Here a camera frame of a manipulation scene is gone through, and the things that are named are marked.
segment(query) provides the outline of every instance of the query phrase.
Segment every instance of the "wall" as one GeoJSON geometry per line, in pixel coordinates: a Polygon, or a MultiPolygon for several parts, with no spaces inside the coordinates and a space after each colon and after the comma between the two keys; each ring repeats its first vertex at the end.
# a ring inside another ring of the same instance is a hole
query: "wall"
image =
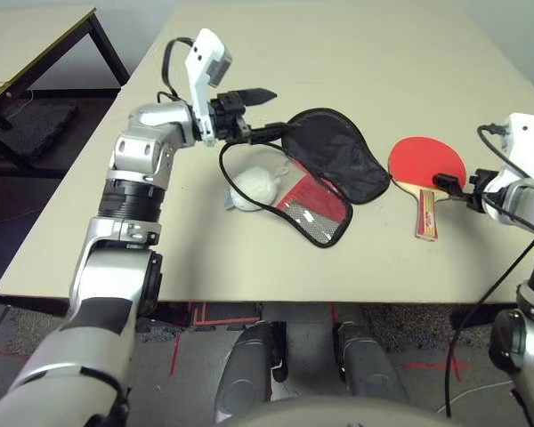
{"type": "MultiPolygon", "coordinates": [[[[177,1],[0,0],[0,8],[96,3],[97,16],[101,24],[126,67],[132,71],[152,43],[162,24],[173,12],[177,1]]],[[[534,84],[534,0],[453,1],[476,21],[505,56],[534,84]]],[[[34,87],[93,88],[116,86],[117,83],[101,56],[87,38],[40,78],[34,87]]]]}
{"type": "Polygon", "coordinates": [[[454,0],[534,84],[534,0],[454,0]]]}
{"type": "MultiPolygon", "coordinates": [[[[97,17],[111,43],[126,68],[132,72],[170,17],[176,3],[176,0],[0,0],[0,9],[94,4],[97,17]]],[[[85,37],[33,87],[98,88],[118,87],[118,84],[91,38],[85,37]]]]}

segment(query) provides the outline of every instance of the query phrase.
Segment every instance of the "paddle handle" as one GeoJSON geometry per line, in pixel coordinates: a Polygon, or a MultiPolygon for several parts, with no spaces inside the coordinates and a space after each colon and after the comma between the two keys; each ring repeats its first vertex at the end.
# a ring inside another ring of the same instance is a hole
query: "paddle handle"
{"type": "Polygon", "coordinates": [[[429,189],[419,190],[419,215],[417,217],[416,238],[437,240],[435,220],[435,193],[429,189]]]}

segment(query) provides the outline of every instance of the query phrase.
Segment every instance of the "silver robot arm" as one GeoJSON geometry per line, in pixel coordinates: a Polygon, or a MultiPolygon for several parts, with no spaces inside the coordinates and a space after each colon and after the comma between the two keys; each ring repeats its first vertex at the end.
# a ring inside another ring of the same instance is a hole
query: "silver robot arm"
{"type": "MultiPolygon", "coordinates": [[[[534,233],[534,116],[514,113],[504,126],[479,129],[502,136],[503,151],[512,165],[505,162],[498,172],[478,170],[469,207],[534,233]]],[[[518,286],[516,301],[517,309],[498,314],[489,355],[510,375],[514,395],[534,425],[534,270],[518,286]]]]}
{"type": "Polygon", "coordinates": [[[186,66],[196,108],[184,101],[139,107],[117,138],[98,215],[91,219],[64,324],[38,346],[0,400],[0,426],[124,424],[127,369],[136,319],[157,303],[162,256],[160,205],[174,153],[195,141],[251,141],[262,129],[243,121],[246,105],[276,95],[251,89],[206,99],[231,63],[221,41],[203,29],[186,66]],[[229,110],[223,108],[229,98],[229,110]]]}

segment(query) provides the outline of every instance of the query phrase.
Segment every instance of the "black pouch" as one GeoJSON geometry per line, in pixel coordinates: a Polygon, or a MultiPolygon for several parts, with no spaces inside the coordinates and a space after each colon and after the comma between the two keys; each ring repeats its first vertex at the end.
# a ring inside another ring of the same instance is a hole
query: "black pouch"
{"type": "Polygon", "coordinates": [[[285,152],[332,182],[346,200],[367,203],[387,190],[390,175],[348,117],[333,109],[308,109],[288,123],[293,127],[282,138],[285,152]]]}

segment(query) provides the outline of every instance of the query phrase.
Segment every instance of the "ping pong paddle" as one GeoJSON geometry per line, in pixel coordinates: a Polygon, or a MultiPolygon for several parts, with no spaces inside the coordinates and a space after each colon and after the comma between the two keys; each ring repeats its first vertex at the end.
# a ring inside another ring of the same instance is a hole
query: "ping pong paddle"
{"type": "Polygon", "coordinates": [[[416,237],[437,240],[435,202],[448,199],[449,194],[433,184],[433,177],[437,173],[455,176],[463,188],[466,170],[461,157],[441,141],[414,136],[393,147],[388,167],[393,182],[417,199],[416,237]]]}

